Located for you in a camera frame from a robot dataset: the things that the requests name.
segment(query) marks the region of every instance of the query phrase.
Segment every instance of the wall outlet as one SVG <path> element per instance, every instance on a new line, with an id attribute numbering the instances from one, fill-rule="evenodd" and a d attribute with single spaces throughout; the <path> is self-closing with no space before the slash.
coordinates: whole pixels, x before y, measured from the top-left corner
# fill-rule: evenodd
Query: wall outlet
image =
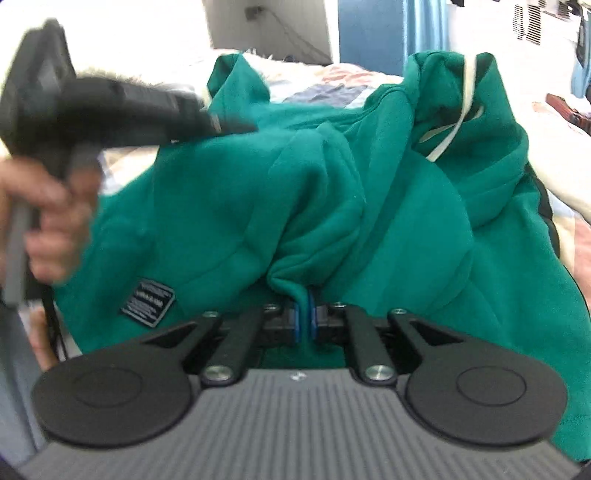
<path id="1" fill-rule="evenodd" d="M 249 22 L 252 20 L 256 20 L 258 16 L 263 13 L 264 7 L 260 5 L 257 7 L 246 7 L 244 9 L 244 14 L 246 15 L 246 20 Z"/>

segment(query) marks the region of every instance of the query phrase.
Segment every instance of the white drawstring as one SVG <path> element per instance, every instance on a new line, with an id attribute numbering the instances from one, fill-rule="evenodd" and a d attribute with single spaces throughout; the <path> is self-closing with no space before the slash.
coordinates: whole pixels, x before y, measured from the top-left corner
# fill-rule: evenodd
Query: white drawstring
<path id="1" fill-rule="evenodd" d="M 475 56 L 464 57 L 464 87 L 463 87 L 464 92 L 463 92 L 463 99 L 462 99 L 462 112 L 460 113 L 460 118 L 458 119 L 455 126 L 453 127 L 453 130 L 451 132 L 449 132 L 449 135 L 446 138 L 444 138 L 443 141 L 438 146 L 436 146 L 435 149 L 427 156 L 428 161 L 431 161 L 431 162 L 436 161 L 439 157 L 441 157 L 441 154 L 443 152 L 445 152 L 447 147 L 449 147 L 450 143 L 452 143 L 452 140 L 456 136 L 458 130 L 460 129 L 462 122 L 464 121 L 466 115 L 470 111 L 470 108 L 472 108 L 472 101 L 474 100 L 475 85 L 476 85 L 476 57 Z M 483 107 L 481 107 L 481 108 L 482 108 L 482 112 L 480 111 L 480 109 L 478 110 L 478 112 L 480 112 L 480 115 L 482 115 L 482 113 L 484 112 Z M 423 135 L 423 137 L 421 138 L 421 140 L 419 140 L 419 142 L 428 140 L 429 138 L 432 138 L 433 136 L 447 130 L 450 127 L 451 127 L 451 125 L 446 125 L 445 127 L 439 127 L 434 130 L 431 130 L 430 132 L 427 132 L 425 135 Z"/>

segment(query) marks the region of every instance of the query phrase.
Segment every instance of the white wall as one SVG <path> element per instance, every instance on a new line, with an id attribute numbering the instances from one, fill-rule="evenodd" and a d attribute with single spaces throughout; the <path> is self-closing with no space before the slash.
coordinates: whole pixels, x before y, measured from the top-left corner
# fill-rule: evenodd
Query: white wall
<path id="1" fill-rule="evenodd" d="M 4 0 L 0 3 L 0 80 L 25 31 L 57 18 L 72 62 L 124 75 L 166 70 L 210 47 L 200 0 Z"/>
<path id="2" fill-rule="evenodd" d="M 308 63 L 330 63 L 338 59 L 337 0 L 204 0 L 213 45 L 216 48 L 256 50 L 259 55 L 283 59 L 288 55 Z M 313 51 L 284 27 L 268 11 L 247 21 L 246 7 L 272 10 L 322 54 Z M 332 43 L 329 42 L 327 10 L 330 12 Z"/>
<path id="3" fill-rule="evenodd" d="M 276 58 L 287 55 L 309 63 L 330 63 L 330 43 L 324 0 L 250 0 L 251 5 L 263 5 L 272 10 L 284 23 L 291 26 L 323 54 L 291 35 L 291 39 L 277 19 L 263 13 L 256 21 L 260 25 L 261 53 Z"/>
<path id="4" fill-rule="evenodd" d="M 252 0 L 203 0 L 215 48 L 259 50 L 260 25 L 248 22 L 244 9 Z"/>
<path id="5" fill-rule="evenodd" d="M 452 50 L 495 55 L 514 108 L 519 102 L 544 101 L 546 93 L 570 93 L 576 21 L 564 22 L 542 14 L 542 40 L 537 46 L 515 38 L 512 2 L 468 0 L 465 5 L 449 6 Z"/>

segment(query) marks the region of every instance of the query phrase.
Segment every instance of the air vent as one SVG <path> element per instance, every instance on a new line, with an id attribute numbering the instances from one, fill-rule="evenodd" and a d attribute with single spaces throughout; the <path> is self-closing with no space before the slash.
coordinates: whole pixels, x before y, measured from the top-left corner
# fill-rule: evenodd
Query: air vent
<path id="1" fill-rule="evenodd" d="M 540 45 L 542 40 L 542 15 L 540 7 L 536 5 L 527 6 L 527 30 L 525 38 L 530 42 Z"/>
<path id="2" fill-rule="evenodd" d="M 525 30 L 523 28 L 523 7 L 521 5 L 515 6 L 513 13 L 513 33 L 517 37 L 517 40 L 523 40 Z"/>

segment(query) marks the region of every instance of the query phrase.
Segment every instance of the black circular pad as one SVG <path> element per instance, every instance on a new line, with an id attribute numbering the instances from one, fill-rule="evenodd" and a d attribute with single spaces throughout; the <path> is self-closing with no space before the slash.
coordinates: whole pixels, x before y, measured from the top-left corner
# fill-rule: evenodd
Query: black circular pad
<path id="1" fill-rule="evenodd" d="M 33 389 L 41 427 L 64 442 L 88 447 L 152 438 L 175 425 L 190 403 L 189 379 L 178 359 L 141 344 L 59 364 Z"/>
<path id="2" fill-rule="evenodd" d="M 474 403 L 502 407 L 518 401 L 526 385 L 520 374 L 508 368 L 474 367 L 460 374 L 457 389 Z"/>
<path id="3" fill-rule="evenodd" d="M 406 399 L 439 433 L 501 447 L 549 438 L 567 394 L 561 378 L 543 363 L 465 342 L 433 349 L 410 376 Z"/>

